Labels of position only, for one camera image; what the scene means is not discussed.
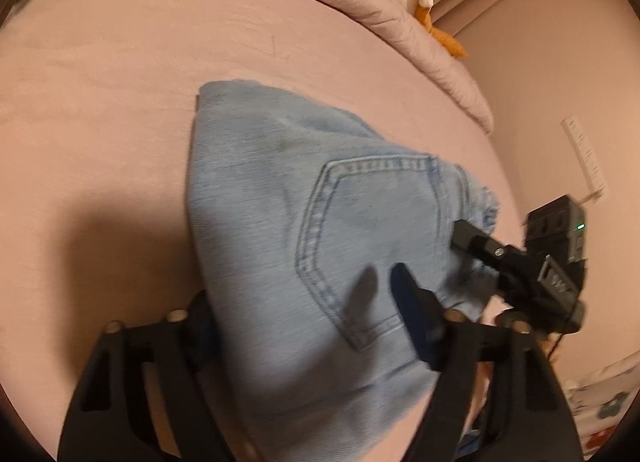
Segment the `light blue denim pants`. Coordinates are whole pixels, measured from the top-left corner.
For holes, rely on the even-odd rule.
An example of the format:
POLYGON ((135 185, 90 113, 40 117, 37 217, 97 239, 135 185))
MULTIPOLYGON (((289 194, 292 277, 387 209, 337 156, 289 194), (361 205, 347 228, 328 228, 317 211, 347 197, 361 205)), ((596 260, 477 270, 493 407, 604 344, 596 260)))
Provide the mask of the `light blue denim pants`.
POLYGON ((356 461, 433 389, 394 265, 471 319, 490 295, 489 271, 450 246, 459 219, 495 229, 486 187, 283 89, 202 86, 186 206, 235 399, 269 461, 356 461))

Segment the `pink bed sheet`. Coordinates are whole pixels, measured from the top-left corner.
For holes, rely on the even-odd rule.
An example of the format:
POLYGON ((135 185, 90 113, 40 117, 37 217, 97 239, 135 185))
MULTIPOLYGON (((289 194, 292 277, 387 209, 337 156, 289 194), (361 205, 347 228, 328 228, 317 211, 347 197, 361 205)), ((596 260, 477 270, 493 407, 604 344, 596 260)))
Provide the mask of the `pink bed sheet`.
POLYGON ((200 280, 184 186, 201 85, 250 78, 461 164, 521 237, 484 130, 404 56, 316 0, 31 0, 1 31, 1 383, 47 453, 102 326, 200 280))

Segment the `white wall power strip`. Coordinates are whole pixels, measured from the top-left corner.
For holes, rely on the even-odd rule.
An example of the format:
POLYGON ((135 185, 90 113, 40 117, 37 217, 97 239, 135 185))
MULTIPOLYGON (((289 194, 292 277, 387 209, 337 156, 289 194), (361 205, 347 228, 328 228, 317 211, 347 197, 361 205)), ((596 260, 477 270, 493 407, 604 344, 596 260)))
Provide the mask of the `white wall power strip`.
POLYGON ((565 135, 567 136, 575 156, 578 159, 582 174, 588 186, 588 196, 582 201, 599 202, 608 196, 608 184, 606 183, 597 153, 589 140, 582 123, 571 115, 561 122, 565 135))

